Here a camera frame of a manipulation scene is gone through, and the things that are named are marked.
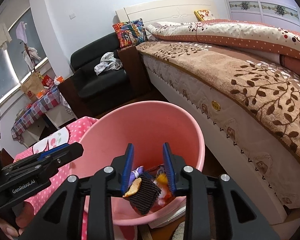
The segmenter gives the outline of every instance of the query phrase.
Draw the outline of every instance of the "screw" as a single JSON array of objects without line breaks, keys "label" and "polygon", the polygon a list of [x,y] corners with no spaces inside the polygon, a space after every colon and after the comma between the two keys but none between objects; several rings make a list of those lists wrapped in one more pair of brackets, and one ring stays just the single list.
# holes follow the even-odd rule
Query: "screw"
[{"label": "screw", "polygon": [[192,168],[191,166],[185,166],[185,167],[183,167],[183,170],[184,170],[185,172],[190,173],[190,172],[193,171],[193,168]]},{"label": "screw", "polygon": [[105,168],[103,169],[103,171],[104,171],[105,173],[111,173],[111,172],[113,171],[113,168],[112,168],[111,166],[107,166],[107,167],[105,167]]},{"label": "screw", "polygon": [[229,181],[230,180],[230,176],[228,174],[222,174],[220,176],[220,178],[223,180],[223,181]]},{"label": "screw", "polygon": [[71,176],[68,177],[67,180],[68,180],[69,182],[75,182],[75,181],[77,180],[77,177],[74,176],[74,175],[71,175]]}]

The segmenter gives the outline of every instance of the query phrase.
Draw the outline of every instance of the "yellow pillow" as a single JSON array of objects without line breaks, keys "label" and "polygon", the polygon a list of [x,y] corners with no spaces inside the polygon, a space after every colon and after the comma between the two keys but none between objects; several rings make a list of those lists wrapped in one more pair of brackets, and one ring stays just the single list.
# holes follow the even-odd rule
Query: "yellow pillow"
[{"label": "yellow pillow", "polygon": [[194,11],[194,14],[197,17],[198,21],[208,21],[216,19],[210,10],[198,10]]}]

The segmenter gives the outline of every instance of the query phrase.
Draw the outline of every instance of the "brown floral blanket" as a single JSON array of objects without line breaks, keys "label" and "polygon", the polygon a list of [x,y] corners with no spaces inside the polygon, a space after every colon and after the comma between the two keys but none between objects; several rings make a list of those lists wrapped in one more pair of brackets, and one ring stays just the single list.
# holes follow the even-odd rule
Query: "brown floral blanket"
[{"label": "brown floral blanket", "polygon": [[148,41],[137,49],[232,99],[300,163],[300,76],[261,57],[218,45]]}]

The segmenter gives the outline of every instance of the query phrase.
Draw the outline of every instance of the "pink trash bin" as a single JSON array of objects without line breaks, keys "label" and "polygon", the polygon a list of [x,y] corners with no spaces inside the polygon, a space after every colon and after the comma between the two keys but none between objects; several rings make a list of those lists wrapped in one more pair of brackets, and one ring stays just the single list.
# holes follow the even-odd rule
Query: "pink trash bin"
[{"label": "pink trash bin", "polygon": [[[82,157],[73,161],[70,174],[79,178],[92,176],[111,164],[114,157],[125,153],[128,143],[134,145],[133,168],[145,170],[163,163],[162,145],[168,142],[173,154],[184,158],[187,165],[202,171],[204,140],[195,119],[179,106],[144,101],[120,107],[102,117],[82,137]],[[150,223],[175,210],[185,197],[177,197],[162,209],[146,216],[138,215],[129,201],[112,198],[113,224],[134,226]],[[85,211],[88,211],[88,199]]]}]

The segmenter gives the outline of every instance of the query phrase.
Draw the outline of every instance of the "wall outlet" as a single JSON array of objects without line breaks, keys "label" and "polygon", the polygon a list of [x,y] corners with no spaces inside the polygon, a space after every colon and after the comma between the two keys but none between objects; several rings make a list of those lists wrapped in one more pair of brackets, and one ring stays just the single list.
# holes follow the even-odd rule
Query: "wall outlet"
[{"label": "wall outlet", "polygon": [[72,20],[73,18],[75,18],[75,14],[74,13],[70,14],[69,17],[70,17],[70,20]]}]

